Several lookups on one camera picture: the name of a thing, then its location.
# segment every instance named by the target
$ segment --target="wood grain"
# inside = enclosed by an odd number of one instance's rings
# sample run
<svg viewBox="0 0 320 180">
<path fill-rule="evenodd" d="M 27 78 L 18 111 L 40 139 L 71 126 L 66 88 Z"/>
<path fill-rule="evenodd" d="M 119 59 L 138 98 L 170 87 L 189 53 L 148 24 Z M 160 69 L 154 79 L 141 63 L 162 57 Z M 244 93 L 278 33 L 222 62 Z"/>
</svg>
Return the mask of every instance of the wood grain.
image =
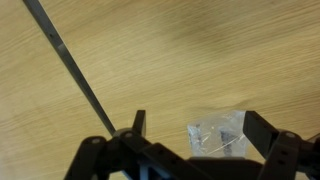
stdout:
<svg viewBox="0 0 320 180">
<path fill-rule="evenodd" d="M 0 3 L 0 177 L 61 179 L 83 138 L 110 136 L 23 2 Z M 41 3 L 116 128 L 146 109 L 147 138 L 184 158 L 187 124 L 222 110 L 320 131 L 317 0 Z"/>
</svg>

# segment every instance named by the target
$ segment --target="black metal frame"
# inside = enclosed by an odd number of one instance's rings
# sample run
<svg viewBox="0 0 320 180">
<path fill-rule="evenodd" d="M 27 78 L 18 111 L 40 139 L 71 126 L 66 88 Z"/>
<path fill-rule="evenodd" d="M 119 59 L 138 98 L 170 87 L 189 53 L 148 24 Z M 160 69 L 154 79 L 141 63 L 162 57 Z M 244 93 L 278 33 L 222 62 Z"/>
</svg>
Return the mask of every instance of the black metal frame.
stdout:
<svg viewBox="0 0 320 180">
<path fill-rule="evenodd" d="M 73 57 L 71 56 L 66 45 L 62 41 L 58 31 L 53 26 L 47 13 L 44 11 L 43 7 L 41 6 L 39 0 L 23 0 L 23 1 L 26 4 L 26 6 L 28 7 L 28 9 L 31 12 L 31 14 L 33 15 L 33 17 L 35 18 L 35 20 L 38 22 L 43 33 L 47 36 L 48 40 L 50 41 L 52 47 L 55 49 L 55 51 L 59 55 L 60 59 L 63 61 L 65 66 L 68 68 L 73 79 L 77 82 L 77 84 L 80 87 L 80 89 L 82 90 L 83 94 L 86 96 L 86 98 L 90 102 L 91 106 L 96 111 L 96 113 L 100 117 L 101 121 L 103 122 L 105 127 L 108 129 L 108 131 L 112 135 L 115 132 L 115 128 L 113 127 L 109 117 L 107 116 L 107 114 L 103 110 L 100 102 L 98 101 L 96 95 L 92 91 L 87 80 L 83 76 L 78 65 L 76 64 Z"/>
<path fill-rule="evenodd" d="M 100 136 L 85 139 L 65 179 L 108 179 L 117 171 L 129 179 L 289 180 L 296 171 L 320 179 L 320 138 L 311 143 L 293 132 L 278 131 L 254 111 L 246 112 L 243 132 L 266 159 L 264 165 L 239 158 L 183 160 L 143 138 L 145 122 L 145 111 L 140 110 L 133 127 L 117 131 L 110 141 Z"/>
</svg>

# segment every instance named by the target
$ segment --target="wooden surface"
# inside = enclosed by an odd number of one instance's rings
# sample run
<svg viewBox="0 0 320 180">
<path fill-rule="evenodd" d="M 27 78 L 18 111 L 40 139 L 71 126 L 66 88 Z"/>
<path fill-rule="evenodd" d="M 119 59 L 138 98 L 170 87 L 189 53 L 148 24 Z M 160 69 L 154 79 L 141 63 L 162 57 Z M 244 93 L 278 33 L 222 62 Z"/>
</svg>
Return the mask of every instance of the wooden surface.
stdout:
<svg viewBox="0 0 320 180">
<path fill-rule="evenodd" d="M 187 124 L 222 110 L 320 132 L 320 1 L 41 2 L 117 129 L 146 109 L 147 138 L 184 158 Z M 0 179 L 62 179 L 110 136 L 23 2 L 0 5 Z"/>
</svg>

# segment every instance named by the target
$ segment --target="screw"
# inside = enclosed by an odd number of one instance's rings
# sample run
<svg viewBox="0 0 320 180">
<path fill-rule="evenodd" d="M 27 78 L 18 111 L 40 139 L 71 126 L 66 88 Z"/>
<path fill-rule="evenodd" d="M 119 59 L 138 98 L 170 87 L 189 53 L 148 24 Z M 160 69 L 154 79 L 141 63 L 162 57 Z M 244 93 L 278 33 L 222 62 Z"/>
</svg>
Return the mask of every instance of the screw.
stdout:
<svg viewBox="0 0 320 180">
<path fill-rule="evenodd" d="M 126 133 L 126 134 L 124 135 L 124 137 L 130 138 L 130 137 L 132 137 L 132 133 L 130 133 L 130 132 Z"/>
<path fill-rule="evenodd" d="M 91 141 L 92 144 L 98 144 L 99 142 L 100 142 L 99 138 L 92 139 Z"/>
<path fill-rule="evenodd" d="M 286 136 L 288 136 L 289 138 L 294 138 L 296 137 L 293 133 L 287 132 Z"/>
</svg>

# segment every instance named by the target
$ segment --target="clear plastic bag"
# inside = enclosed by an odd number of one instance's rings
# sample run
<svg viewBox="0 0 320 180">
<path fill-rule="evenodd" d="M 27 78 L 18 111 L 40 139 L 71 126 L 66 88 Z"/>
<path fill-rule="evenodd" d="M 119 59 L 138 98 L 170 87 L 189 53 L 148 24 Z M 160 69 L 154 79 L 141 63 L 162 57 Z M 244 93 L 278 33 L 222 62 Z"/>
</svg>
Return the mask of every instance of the clear plastic bag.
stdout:
<svg viewBox="0 0 320 180">
<path fill-rule="evenodd" d="M 188 124 L 194 156 L 244 157 L 249 140 L 242 132 L 245 111 L 217 113 Z"/>
</svg>

